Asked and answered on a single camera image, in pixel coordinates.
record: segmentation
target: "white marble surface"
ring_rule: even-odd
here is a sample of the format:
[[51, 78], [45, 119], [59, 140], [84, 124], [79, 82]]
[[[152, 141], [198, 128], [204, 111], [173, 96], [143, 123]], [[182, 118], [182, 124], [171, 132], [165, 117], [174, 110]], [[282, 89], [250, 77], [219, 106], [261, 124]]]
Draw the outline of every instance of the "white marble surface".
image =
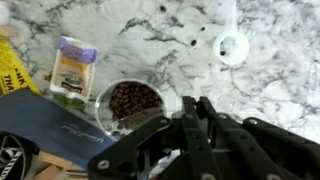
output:
[[10, 24], [21, 30], [11, 43], [44, 93], [43, 76], [65, 35], [98, 48], [92, 101], [110, 82], [149, 70], [159, 77], [170, 112], [181, 109], [180, 96], [208, 96], [218, 111], [239, 120], [255, 116], [320, 142], [318, 0], [240, 0], [240, 31], [251, 49], [234, 67], [211, 51], [223, 30], [223, 0], [9, 2]]

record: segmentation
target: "white container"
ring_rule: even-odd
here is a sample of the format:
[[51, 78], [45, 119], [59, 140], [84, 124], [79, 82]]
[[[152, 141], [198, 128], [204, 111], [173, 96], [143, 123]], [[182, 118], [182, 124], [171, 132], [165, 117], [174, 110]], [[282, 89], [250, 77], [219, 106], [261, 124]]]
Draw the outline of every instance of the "white container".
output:
[[8, 3], [0, 1], [0, 26], [8, 24], [10, 18], [10, 9]]
[[98, 124], [100, 126], [100, 128], [102, 130], [105, 131], [105, 133], [107, 135], [109, 135], [110, 137], [112, 137], [114, 140], [119, 140], [119, 133], [121, 134], [121, 136], [123, 135], [127, 135], [129, 133], [131, 133], [132, 131], [134, 131], [135, 129], [118, 129], [118, 120], [114, 120], [112, 118], [113, 113], [112, 111], [109, 109], [109, 102], [111, 99], [111, 94], [114, 90], [114, 88], [119, 84], [119, 83], [123, 83], [123, 82], [137, 82], [143, 85], [146, 85], [148, 88], [150, 88], [151, 90], [153, 90], [161, 99], [162, 101], [162, 105], [161, 105], [161, 109], [163, 112], [164, 116], [167, 116], [167, 111], [165, 108], [165, 101], [160, 93], [160, 91], [157, 89], [157, 85], [158, 82], [154, 79], [154, 78], [142, 78], [141, 79], [141, 75], [144, 74], [145, 77], [148, 77], [150, 75], [150, 73], [148, 73], [147, 71], [143, 71], [139, 74], [139, 77], [134, 76], [134, 78], [127, 78], [127, 79], [121, 79], [118, 81], [115, 81], [111, 84], [109, 84], [98, 96], [97, 100], [96, 100], [96, 104], [95, 104], [95, 117], [96, 120], [98, 121]]

